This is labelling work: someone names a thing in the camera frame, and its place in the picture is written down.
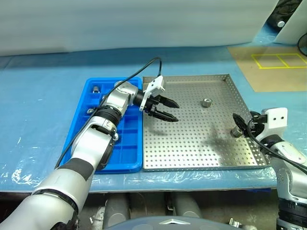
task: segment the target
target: robotic arm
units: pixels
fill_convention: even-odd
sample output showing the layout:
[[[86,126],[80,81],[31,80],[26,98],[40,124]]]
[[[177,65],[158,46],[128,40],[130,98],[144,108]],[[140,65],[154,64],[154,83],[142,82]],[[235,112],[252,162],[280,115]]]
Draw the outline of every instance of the robotic arm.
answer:
[[[137,105],[149,116],[168,122],[178,121],[161,112],[156,105],[179,108],[171,99],[160,96],[165,90],[163,76],[149,83],[146,91],[125,82],[118,86],[99,107],[71,147],[71,159],[56,168],[0,224],[2,230],[75,229],[96,169],[103,169],[118,140],[117,125],[129,105]]]
[[[272,152],[299,163],[300,169],[271,154],[271,165],[277,177],[277,193],[279,197],[279,217],[277,230],[306,230],[307,229],[307,160],[291,143],[282,139],[287,127],[288,111],[286,108],[272,108],[262,111],[262,114],[252,112],[254,127],[252,135],[256,142],[269,148]],[[245,136],[248,133],[248,125],[244,120],[234,114],[237,126]]]

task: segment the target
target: stainless steel tray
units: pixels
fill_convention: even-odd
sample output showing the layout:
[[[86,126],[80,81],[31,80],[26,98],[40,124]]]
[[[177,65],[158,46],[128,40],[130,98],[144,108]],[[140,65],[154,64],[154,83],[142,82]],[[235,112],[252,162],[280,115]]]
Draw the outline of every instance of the stainless steel tray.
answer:
[[[153,77],[143,78],[143,87]],[[268,166],[248,138],[233,138],[232,113],[251,116],[236,86],[226,75],[167,76],[165,97],[180,109],[158,106],[175,115],[169,123],[143,116],[143,168],[147,171],[247,169]],[[201,101],[211,98],[209,108]]]

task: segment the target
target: gray cylinder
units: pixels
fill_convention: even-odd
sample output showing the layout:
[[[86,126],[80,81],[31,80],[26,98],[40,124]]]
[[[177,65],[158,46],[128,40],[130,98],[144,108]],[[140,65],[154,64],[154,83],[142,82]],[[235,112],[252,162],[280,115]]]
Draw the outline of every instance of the gray cylinder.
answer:
[[[173,207],[176,216],[201,218],[201,210],[189,193],[173,193]]]
[[[202,100],[201,105],[205,108],[209,108],[212,104],[212,99],[210,98],[205,98]]]
[[[98,86],[93,87],[93,93],[100,93]]]
[[[103,229],[128,219],[130,219],[130,209],[126,194],[110,194],[106,201]]]
[[[234,127],[231,131],[230,131],[230,134],[234,137],[234,138],[239,138],[240,136],[243,135],[243,132],[242,130],[236,126]]]

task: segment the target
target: yellow tape lines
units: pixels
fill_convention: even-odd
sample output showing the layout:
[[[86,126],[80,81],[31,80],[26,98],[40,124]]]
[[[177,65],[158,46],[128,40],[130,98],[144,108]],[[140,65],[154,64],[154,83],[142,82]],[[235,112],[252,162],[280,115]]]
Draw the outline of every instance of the yellow tape lines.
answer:
[[[262,57],[262,56],[275,56],[284,64],[284,66],[263,67],[259,63],[259,61],[257,60],[257,57]],[[283,60],[281,56],[298,56],[306,64],[306,66],[289,66],[289,64],[287,64],[286,61]],[[299,54],[296,54],[296,53],[294,53],[294,54],[293,53],[291,53],[291,54],[252,54],[251,57],[254,59],[257,66],[259,67],[259,69],[302,69],[302,68],[307,68],[307,61],[302,56],[300,56]]]

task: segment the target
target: plastic sheet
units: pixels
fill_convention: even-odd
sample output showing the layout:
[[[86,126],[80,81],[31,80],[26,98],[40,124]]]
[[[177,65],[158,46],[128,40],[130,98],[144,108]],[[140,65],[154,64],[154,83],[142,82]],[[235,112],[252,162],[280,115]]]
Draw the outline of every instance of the plastic sheet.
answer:
[[[262,30],[255,36],[254,42],[260,43],[261,45],[277,46],[274,44],[274,40],[278,32],[272,29],[267,23],[264,24]]]
[[[229,73],[248,108],[287,107],[284,138],[307,156],[307,92],[252,90],[226,47],[121,49],[0,57],[0,191],[31,192],[53,170],[85,81],[125,77],[160,56],[164,75]],[[144,73],[154,76],[157,66]],[[91,192],[276,186],[272,168],[95,175]]]

